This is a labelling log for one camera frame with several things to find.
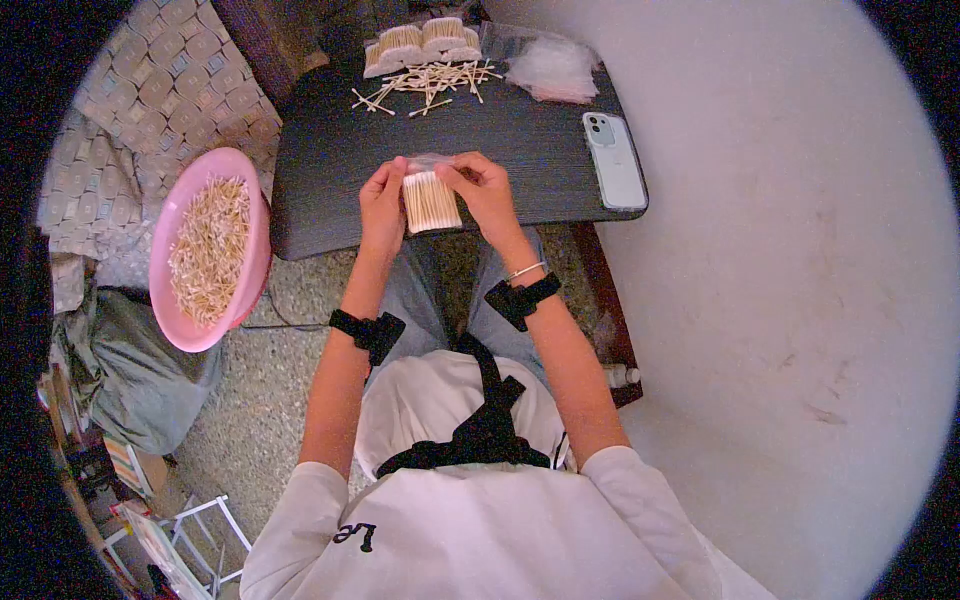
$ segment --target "black strap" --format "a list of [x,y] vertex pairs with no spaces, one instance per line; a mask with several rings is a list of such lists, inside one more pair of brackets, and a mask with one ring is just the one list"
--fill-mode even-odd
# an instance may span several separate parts
[[526,331],[525,319],[537,312],[538,302],[550,298],[559,289],[560,278],[556,273],[547,275],[529,287],[512,287],[510,282],[504,279],[487,292],[484,300],[516,327],[517,331]]
[[417,442],[392,456],[376,470],[379,479],[401,468],[436,468],[468,463],[512,463],[550,468],[550,458],[530,447],[516,434],[510,414],[516,399],[526,390],[512,375],[500,379],[491,352],[465,333],[456,349],[471,354],[480,366],[484,403],[453,430],[450,442]]
[[390,313],[383,313],[373,321],[357,319],[338,308],[330,315],[330,326],[353,338],[353,344],[358,348],[369,350],[370,366],[378,367],[400,339],[407,324]]

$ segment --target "bundle of cotton swabs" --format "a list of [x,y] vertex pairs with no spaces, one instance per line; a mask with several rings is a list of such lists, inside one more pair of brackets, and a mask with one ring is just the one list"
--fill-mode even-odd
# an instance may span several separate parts
[[250,191],[240,178],[213,177],[183,213],[170,252],[177,307],[201,327],[227,312],[250,234]]
[[377,111],[380,109],[391,116],[395,116],[396,113],[394,111],[380,106],[383,99],[392,91],[414,91],[423,94],[424,106],[419,110],[410,112],[408,116],[413,117],[418,114],[425,115],[431,108],[441,107],[453,102],[452,98],[448,98],[434,104],[433,100],[437,94],[447,91],[448,89],[456,91],[457,88],[461,86],[468,86],[470,93],[476,94],[477,100],[480,101],[480,104],[483,104],[483,97],[480,95],[480,90],[477,89],[477,86],[488,81],[490,77],[503,79],[502,75],[497,75],[493,72],[493,67],[490,65],[489,60],[487,60],[483,66],[479,66],[478,60],[463,62],[456,66],[451,65],[449,62],[412,65],[407,67],[406,73],[384,77],[384,84],[370,96],[364,97],[356,88],[352,87],[350,90],[360,99],[352,108],[366,105],[367,110]]

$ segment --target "pink plastic basin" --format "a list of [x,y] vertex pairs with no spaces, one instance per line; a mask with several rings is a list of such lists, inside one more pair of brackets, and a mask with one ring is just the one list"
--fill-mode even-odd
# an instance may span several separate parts
[[[227,312],[210,327],[200,327],[177,308],[173,285],[170,282],[170,252],[177,243],[177,231],[183,222],[183,212],[190,200],[206,186],[207,178],[239,177],[250,189],[250,236],[244,250],[243,269],[236,292],[230,299]],[[183,171],[167,195],[156,222],[154,246],[150,252],[150,299],[156,321],[167,339],[181,350],[200,352],[217,343],[224,334],[238,326],[256,305],[267,283],[270,271],[270,213],[263,196],[253,163],[239,150],[218,148],[197,158]]]

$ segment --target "small bottle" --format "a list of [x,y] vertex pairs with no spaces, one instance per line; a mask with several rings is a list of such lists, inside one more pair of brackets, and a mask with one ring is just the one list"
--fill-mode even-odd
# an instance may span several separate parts
[[640,380],[640,369],[627,369],[626,365],[604,365],[604,375],[607,376],[607,385],[611,388],[622,388]]

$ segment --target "electrical cable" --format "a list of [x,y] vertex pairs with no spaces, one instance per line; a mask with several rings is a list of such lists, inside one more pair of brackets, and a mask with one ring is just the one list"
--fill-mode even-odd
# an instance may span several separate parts
[[303,324],[290,323],[290,321],[286,317],[284,317],[279,310],[276,309],[276,303],[274,302],[274,295],[270,291],[270,286],[267,286],[263,290],[263,296],[265,296],[267,300],[270,301],[270,307],[274,310],[274,314],[276,314],[277,317],[281,321],[283,321],[283,324],[275,324],[275,325],[240,324],[241,329],[245,331],[272,331],[277,329],[295,329],[297,331],[305,331],[307,333],[310,333],[313,331],[320,331],[324,327],[330,327],[329,323],[303,323]]

